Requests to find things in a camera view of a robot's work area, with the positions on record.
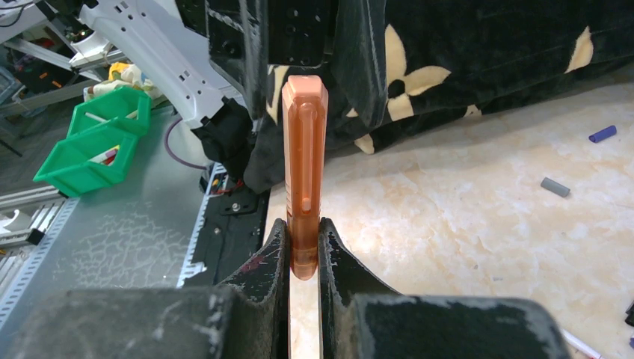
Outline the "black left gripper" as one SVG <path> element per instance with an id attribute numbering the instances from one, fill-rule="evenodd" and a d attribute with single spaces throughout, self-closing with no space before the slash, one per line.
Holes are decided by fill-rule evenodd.
<path id="1" fill-rule="evenodd" d="M 337 1 L 177 1 L 187 28 L 208 40 L 209 62 L 243 96 L 253 118 L 265 111 L 271 65 L 317 68 L 332 54 Z"/>

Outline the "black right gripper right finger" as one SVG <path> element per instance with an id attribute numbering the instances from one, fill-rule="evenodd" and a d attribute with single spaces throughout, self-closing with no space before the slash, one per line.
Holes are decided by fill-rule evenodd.
<path id="1" fill-rule="evenodd" d="M 323 358 L 568 358 L 554 318 L 528 299 L 404 295 L 319 225 Z"/>

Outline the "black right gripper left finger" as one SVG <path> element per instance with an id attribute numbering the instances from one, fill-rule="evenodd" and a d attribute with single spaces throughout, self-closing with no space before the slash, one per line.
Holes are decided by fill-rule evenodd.
<path id="1" fill-rule="evenodd" d="M 90 289 L 52 296 L 7 358 L 287 358 L 289 234 L 214 286 Z"/>

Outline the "orange highlighter pen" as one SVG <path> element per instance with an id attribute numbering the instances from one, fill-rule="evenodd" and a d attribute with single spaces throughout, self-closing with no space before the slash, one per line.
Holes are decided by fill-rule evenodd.
<path id="1" fill-rule="evenodd" d="M 289 76 L 282 104 L 290 266 L 309 280 L 318 266 L 328 92 L 319 76 Z"/>

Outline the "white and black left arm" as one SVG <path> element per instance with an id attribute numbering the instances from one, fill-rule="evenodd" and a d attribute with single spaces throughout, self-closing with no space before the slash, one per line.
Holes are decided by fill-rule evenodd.
<path id="1" fill-rule="evenodd" d="M 334 1 L 71 1 L 79 19 L 138 65 L 236 179 L 251 124 L 267 104 L 272 64 L 317 67 L 332 37 Z"/>

